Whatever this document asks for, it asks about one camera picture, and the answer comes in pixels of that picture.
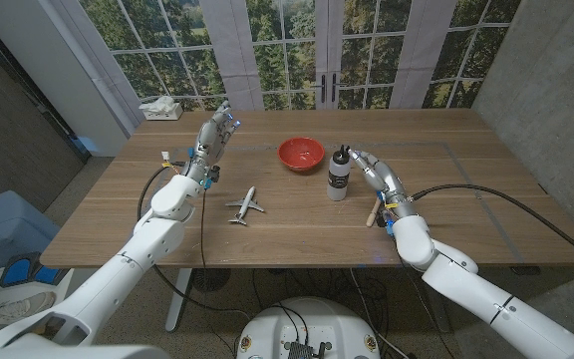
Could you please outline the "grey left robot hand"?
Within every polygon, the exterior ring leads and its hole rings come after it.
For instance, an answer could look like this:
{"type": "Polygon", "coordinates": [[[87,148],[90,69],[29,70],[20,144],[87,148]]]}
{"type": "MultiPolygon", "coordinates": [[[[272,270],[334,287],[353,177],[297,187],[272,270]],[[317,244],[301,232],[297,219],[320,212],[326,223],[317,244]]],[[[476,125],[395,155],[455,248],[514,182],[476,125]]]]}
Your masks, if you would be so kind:
{"type": "Polygon", "coordinates": [[[213,116],[204,122],[198,132],[194,147],[191,148],[189,161],[183,166],[181,174],[201,185],[210,178],[210,171],[225,152],[232,135],[240,122],[231,115],[228,101],[223,101],[213,116]]]}

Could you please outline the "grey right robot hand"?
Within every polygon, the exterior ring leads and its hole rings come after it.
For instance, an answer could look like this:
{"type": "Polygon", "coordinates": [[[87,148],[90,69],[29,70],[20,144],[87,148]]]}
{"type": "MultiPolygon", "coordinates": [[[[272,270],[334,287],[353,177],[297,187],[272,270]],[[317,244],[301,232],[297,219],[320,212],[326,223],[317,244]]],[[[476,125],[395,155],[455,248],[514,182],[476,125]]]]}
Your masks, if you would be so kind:
{"type": "Polygon", "coordinates": [[[405,187],[389,165],[365,151],[349,150],[349,156],[362,171],[366,182],[379,193],[386,209],[398,218],[418,214],[405,187]]]}

